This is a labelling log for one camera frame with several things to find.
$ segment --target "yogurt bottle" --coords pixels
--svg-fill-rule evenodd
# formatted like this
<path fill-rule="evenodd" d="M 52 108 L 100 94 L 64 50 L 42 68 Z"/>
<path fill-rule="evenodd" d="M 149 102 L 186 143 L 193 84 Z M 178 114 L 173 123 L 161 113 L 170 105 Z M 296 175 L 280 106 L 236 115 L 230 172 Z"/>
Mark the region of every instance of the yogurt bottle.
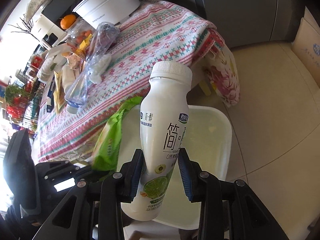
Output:
<path fill-rule="evenodd" d="M 135 220 L 156 218 L 186 132 L 189 108 L 187 93 L 192 72 L 187 66 L 157 62 L 152 69 L 150 92 L 140 107 L 140 139 L 145 165 L 133 202 L 122 203 L 123 211 Z"/>

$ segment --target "tiled floor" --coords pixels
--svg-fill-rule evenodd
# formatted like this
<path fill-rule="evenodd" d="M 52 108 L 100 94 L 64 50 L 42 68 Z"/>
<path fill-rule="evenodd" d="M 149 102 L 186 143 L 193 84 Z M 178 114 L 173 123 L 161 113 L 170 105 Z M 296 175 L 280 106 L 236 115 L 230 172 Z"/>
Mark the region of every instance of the tiled floor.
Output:
<path fill-rule="evenodd" d="M 233 54 L 240 102 L 226 108 L 197 86 L 188 103 L 215 107 L 229 118 L 227 180 L 248 182 L 289 239 L 303 240 L 320 214 L 320 89 L 288 43 L 257 44 Z M 130 227 L 127 233 L 135 230 Z M 170 239 L 179 239 L 174 234 Z"/>

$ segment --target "patterned tablecloth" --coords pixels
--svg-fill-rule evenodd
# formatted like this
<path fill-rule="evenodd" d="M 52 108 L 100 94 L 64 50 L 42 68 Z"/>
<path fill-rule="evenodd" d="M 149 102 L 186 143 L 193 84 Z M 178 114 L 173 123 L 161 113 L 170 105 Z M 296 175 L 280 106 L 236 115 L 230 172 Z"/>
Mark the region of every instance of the patterned tablecloth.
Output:
<path fill-rule="evenodd" d="M 88 103 L 77 115 L 65 109 L 59 114 L 47 113 L 46 87 L 38 123 L 40 162 L 90 156 L 101 129 L 121 102 L 148 93 L 148 79 L 156 62 L 173 60 L 191 66 L 209 51 L 215 55 L 225 46 L 211 22 L 165 1 L 143 2 L 120 30 L 115 46 L 109 50 L 112 62 L 103 82 L 89 87 Z M 211 72 L 211 80 L 216 73 Z M 233 92 L 238 91 L 234 80 Z"/>

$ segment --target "cardboard box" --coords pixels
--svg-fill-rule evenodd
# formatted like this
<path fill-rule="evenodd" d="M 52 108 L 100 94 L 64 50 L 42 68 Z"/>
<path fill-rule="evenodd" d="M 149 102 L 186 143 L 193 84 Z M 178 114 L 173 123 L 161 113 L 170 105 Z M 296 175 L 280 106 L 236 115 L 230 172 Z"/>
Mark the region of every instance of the cardboard box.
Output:
<path fill-rule="evenodd" d="M 320 87 L 320 34 L 305 18 L 301 19 L 292 51 L 309 70 Z"/>

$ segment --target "bottle cap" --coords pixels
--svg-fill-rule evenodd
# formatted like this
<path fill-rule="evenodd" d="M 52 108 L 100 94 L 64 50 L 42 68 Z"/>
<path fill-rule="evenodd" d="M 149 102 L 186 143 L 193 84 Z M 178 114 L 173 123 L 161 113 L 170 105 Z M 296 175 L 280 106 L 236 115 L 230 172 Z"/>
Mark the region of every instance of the bottle cap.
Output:
<path fill-rule="evenodd" d="M 159 61 L 154 64 L 151 78 L 164 77 L 180 81 L 191 86 L 192 71 L 186 65 L 174 61 Z"/>
<path fill-rule="evenodd" d="M 69 104 L 67 104 L 67 107 L 66 107 L 66 111 L 70 114 L 77 114 L 78 113 L 78 107 L 74 107 L 74 106 L 71 106 Z"/>

